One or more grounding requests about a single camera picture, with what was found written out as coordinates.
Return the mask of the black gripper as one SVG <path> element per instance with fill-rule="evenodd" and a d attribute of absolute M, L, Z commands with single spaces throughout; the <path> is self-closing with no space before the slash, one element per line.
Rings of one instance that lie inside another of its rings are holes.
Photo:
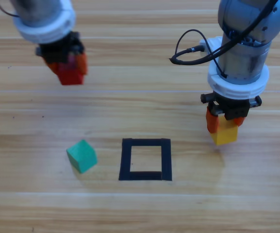
<path fill-rule="evenodd" d="M 70 57 L 74 56 L 79 71 L 83 75 L 88 73 L 87 55 L 85 47 L 80 40 L 79 32 L 69 32 L 62 39 L 48 44 L 39 44 L 35 54 L 44 59 L 47 67 L 61 80 L 62 70 L 60 63 L 68 63 Z"/>
<path fill-rule="evenodd" d="M 208 103 L 206 112 L 207 129 L 209 133 L 216 133 L 219 126 L 219 114 L 224 114 L 226 120 L 241 126 L 248 115 L 249 109 L 262 104 L 260 96 L 252 99 L 235 100 L 219 95 L 217 92 L 202 94 L 202 103 Z"/>

